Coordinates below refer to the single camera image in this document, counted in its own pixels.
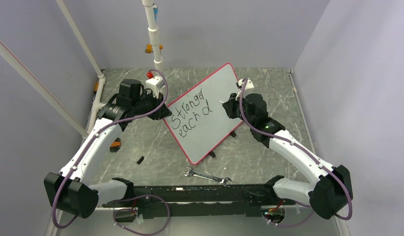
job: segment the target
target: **open-end wrench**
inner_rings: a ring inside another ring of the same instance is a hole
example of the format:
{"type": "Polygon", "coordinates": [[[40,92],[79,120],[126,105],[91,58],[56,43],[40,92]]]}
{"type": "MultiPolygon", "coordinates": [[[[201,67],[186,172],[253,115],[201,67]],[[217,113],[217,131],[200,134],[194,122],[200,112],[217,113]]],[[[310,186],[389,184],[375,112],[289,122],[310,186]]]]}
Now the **open-end wrench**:
{"type": "Polygon", "coordinates": [[[186,168],[188,168],[188,171],[183,172],[183,174],[185,176],[187,176],[187,177],[197,176],[197,177],[205,178],[205,179],[208,179],[208,180],[219,182],[223,186],[228,187],[228,188],[230,186],[228,184],[226,184],[226,183],[229,182],[229,181],[232,182],[232,180],[230,178],[228,178],[228,177],[226,177],[226,178],[218,178],[218,177],[215,177],[215,176],[210,176],[210,175],[207,175],[207,174],[196,172],[196,171],[194,171],[194,169],[192,167],[189,167],[189,166],[186,166],[186,168]]]}

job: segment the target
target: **wrench head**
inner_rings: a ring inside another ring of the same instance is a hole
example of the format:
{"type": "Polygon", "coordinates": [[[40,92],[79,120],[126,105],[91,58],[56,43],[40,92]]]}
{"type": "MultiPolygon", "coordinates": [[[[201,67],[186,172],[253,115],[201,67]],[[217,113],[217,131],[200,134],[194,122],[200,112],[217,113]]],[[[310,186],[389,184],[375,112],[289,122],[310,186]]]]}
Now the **wrench head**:
{"type": "Polygon", "coordinates": [[[183,172],[183,175],[185,175],[187,177],[192,176],[194,173],[194,169],[190,166],[186,166],[186,168],[187,168],[187,172],[183,172]]]}
{"type": "Polygon", "coordinates": [[[229,188],[229,187],[231,187],[231,186],[229,186],[229,185],[227,184],[228,182],[232,182],[232,180],[231,180],[230,178],[226,177],[226,178],[223,178],[220,183],[221,183],[223,186],[229,188]]]}

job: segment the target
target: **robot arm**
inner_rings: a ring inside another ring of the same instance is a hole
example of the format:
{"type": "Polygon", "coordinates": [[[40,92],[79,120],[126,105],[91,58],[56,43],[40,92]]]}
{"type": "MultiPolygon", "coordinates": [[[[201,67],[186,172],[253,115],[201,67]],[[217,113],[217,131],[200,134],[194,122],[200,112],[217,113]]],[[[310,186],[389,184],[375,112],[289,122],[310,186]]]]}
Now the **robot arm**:
{"type": "MultiPolygon", "coordinates": [[[[123,80],[120,84],[119,93],[115,94],[98,113],[98,119],[85,142],[70,161],[59,171],[58,174],[49,173],[44,179],[44,185],[51,206],[53,205],[57,191],[62,185],[70,170],[74,170],[62,187],[58,197],[57,208],[69,212],[75,216],[87,218],[96,206],[113,200],[134,197],[133,183],[113,178],[106,183],[90,185],[97,168],[102,162],[110,145],[125,130],[128,122],[119,122],[106,128],[102,133],[98,131],[114,121],[132,118],[145,114],[161,105],[163,101],[162,91],[165,84],[160,83],[162,78],[152,77],[146,81],[146,89],[138,80],[123,80]],[[74,163],[86,151],[81,161],[74,163]]],[[[152,113],[149,117],[159,120],[171,115],[165,105],[152,113]]]]}
{"type": "MultiPolygon", "coordinates": [[[[243,83],[244,80],[238,81],[237,87],[242,88],[243,83]]],[[[342,165],[334,167],[309,151],[319,161],[319,164],[312,160],[307,153],[302,151],[302,149],[307,149],[295,140],[282,124],[268,117],[266,102],[260,94],[252,93],[253,88],[252,82],[248,80],[244,97],[241,97],[241,92],[231,94],[229,100],[222,104],[226,114],[229,118],[243,119],[239,106],[240,99],[242,99],[248,123],[256,130],[269,134],[260,134],[251,129],[252,136],[267,148],[275,150],[290,161],[309,181],[309,183],[302,183],[283,176],[276,176],[265,184],[269,196],[275,199],[292,199],[310,205],[322,218],[331,218],[347,204],[347,197],[337,181],[325,169],[331,170],[331,174],[341,180],[352,199],[348,169],[342,165]]]]}

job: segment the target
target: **whiteboard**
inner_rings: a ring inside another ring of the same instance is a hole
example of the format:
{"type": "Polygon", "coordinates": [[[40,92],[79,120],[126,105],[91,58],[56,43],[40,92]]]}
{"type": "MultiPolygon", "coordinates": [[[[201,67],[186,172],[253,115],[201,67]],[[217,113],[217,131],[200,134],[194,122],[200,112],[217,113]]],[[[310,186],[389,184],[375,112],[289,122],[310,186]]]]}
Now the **whiteboard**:
{"type": "Polygon", "coordinates": [[[168,105],[173,113],[164,122],[193,165],[198,164],[239,124],[219,101],[238,93],[234,67],[227,63],[168,105]]]}

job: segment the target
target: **red border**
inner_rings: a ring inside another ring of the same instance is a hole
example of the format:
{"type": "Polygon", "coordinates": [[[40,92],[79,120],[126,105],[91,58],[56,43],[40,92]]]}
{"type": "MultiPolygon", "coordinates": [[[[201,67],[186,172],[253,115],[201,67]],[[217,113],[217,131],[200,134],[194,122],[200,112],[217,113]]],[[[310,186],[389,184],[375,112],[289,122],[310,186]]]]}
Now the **red border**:
{"type": "MultiPolygon", "coordinates": [[[[223,66],[221,66],[221,67],[218,68],[216,71],[214,71],[212,74],[210,74],[208,77],[206,77],[205,79],[203,79],[202,81],[200,81],[199,83],[197,83],[195,86],[193,86],[193,87],[192,87],[191,89],[189,89],[187,92],[183,93],[180,97],[176,98],[174,101],[172,101],[170,104],[168,104],[167,107],[171,106],[171,105],[172,105],[173,103],[175,103],[177,100],[179,100],[180,98],[182,98],[182,97],[183,97],[184,95],[186,95],[188,92],[192,91],[194,88],[196,88],[197,86],[199,86],[199,84],[201,84],[203,81],[205,81],[205,80],[207,80],[208,78],[210,78],[213,74],[215,74],[215,73],[216,73],[217,71],[219,71],[220,69],[224,68],[226,65],[230,65],[230,66],[231,66],[232,70],[234,71],[235,78],[237,78],[237,81],[238,81],[237,73],[235,73],[235,69],[234,69],[234,67],[232,66],[232,64],[229,63],[229,62],[228,62],[228,63],[225,63],[223,66]]],[[[206,153],[198,162],[192,163],[191,160],[190,160],[190,158],[189,158],[189,156],[187,155],[186,151],[183,149],[183,147],[182,147],[182,145],[180,144],[179,140],[177,139],[176,135],[174,135],[174,133],[173,133],[173,131],[171,130],[171,128],[170,128],[170,126],[168,125],[168,123],[165,121],[165,119],[163,119],[163,121],[164,121],[164,123],[167,125],[167,128],[170,130],[170,132],[171,132],[171,134],[173,135],[174,139],[177,141],[177,143],[179,144],[180,148],[181,148],[182,151],[185,153],[187,159],[189,160],[189,162],[190,162],[192,165],[197,165],[197,164],[199,164],[203,159],[205,159],[205,157],[206,157],[211,151],[213,151],[220,143],[222,143],[222,141],[225,140],[226,137],[228,137],[228,136],[232,133],[232,131],[234,131],[234,130],[235,130],[238,126],[240,126],[241,123],[242,123],[242,121],[239,122],[239,123],[231,130],[231,132],[229,132],[223,139],[221,139],[221,140],[219,141],[219,143],[217,143],[217,144],[216,144],[208,153],[206,153]]]]}

